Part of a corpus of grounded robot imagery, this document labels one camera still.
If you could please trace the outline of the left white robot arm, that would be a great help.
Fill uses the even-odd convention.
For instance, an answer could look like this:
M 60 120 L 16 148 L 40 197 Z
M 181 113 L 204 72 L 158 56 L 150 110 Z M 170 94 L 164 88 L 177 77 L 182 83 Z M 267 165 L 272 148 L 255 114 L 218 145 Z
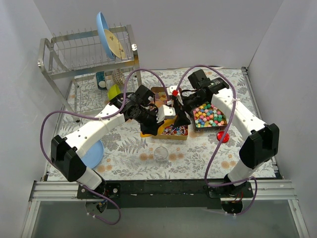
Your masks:
M 152 103 L 154 97 L 154 93 L 144 85 L 127 96 L 117 94 L 94 120 L 65 137 L 57 135 L 52 139 L 52 164 L 69 182 L 79 182 L 88 188 L 94 198 L 101 198 L 106 191 L 106 182 L 88 168 L 82 158 L 105 134 L 129 119 L 140 124 L 143 134 L 157 135 L 168 107 L 156 107 Z

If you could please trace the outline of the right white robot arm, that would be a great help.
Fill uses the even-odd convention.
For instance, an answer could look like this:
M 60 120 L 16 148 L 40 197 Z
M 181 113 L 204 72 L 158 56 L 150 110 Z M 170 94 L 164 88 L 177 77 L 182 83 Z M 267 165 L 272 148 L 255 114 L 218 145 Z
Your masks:
M 227 116 L 227 125 L 234 125 L 244 139 L 238 163 L 219 185 L 228 196 L 235 197 L 257 168 L 277 154 L 279 128 L 274 123 L 267 124 L 244 106 L 238 100 L 233 84 L 223 74 L 211 80 L 199 69 L 189 75 L 188 80 L 194 89 L 191 95 L 183 96 L 179 86 L 171 91 L 176 122 L 187 122 L 186 115 L 193 109 L 210 103 Z

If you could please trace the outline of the tin of lollipops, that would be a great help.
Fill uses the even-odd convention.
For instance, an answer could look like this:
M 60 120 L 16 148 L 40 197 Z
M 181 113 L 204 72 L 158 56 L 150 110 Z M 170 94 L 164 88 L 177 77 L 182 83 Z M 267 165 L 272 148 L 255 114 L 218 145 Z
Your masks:
M 154 139 L 186 140 L 188 137 L 188 125 L 174 127 L 171 124 L 164 129 L 162 134 L 151 137 Z

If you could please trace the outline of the yellow plastic scoop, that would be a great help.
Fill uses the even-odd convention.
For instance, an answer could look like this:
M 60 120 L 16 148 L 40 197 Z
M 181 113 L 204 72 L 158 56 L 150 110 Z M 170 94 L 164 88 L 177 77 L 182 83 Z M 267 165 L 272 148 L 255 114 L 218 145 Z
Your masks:
M 163 125 L 159 127 L 158 129 L 158 134 L 162 134 L 164 129 L 168 126 L 170 126 L 171 124 L 173 124 L 175 121 L 175 119 L 166 119 L 163 121 Z

